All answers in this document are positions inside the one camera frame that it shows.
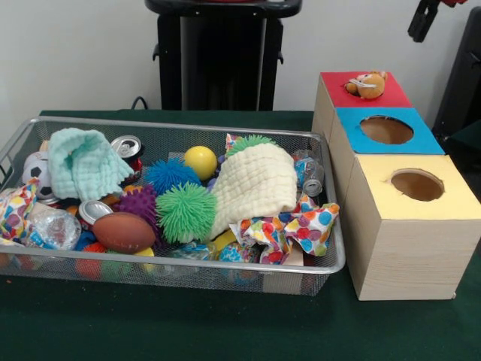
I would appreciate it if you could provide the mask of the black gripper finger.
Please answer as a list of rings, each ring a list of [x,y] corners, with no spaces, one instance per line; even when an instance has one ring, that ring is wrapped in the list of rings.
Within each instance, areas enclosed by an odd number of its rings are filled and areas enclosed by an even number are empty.
[[[416,43],[422,43],[437,16],[438,0],[420,0],[408,27],[408,35]]]

